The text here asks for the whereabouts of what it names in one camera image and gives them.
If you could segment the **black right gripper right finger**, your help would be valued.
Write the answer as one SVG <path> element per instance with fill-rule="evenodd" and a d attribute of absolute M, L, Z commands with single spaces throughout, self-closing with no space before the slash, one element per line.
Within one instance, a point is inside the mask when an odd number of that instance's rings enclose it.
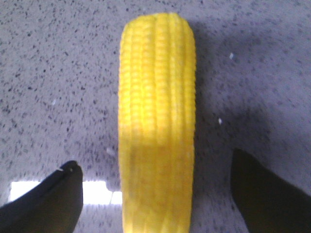
<path fill-rule="evenodd" d="M 311 197 L 241 149 L 233 151 L 230 187 L 250 233 L 311 231 Z"/>

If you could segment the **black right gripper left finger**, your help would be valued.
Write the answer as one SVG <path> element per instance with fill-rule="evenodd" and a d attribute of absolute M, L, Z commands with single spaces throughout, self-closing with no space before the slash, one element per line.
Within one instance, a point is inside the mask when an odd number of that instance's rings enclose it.
<path fill-rule="evenodd" d="M 83 208 L 83 172 L 68 161 L 0 209 L 2 233 L 71 233 Z"/>

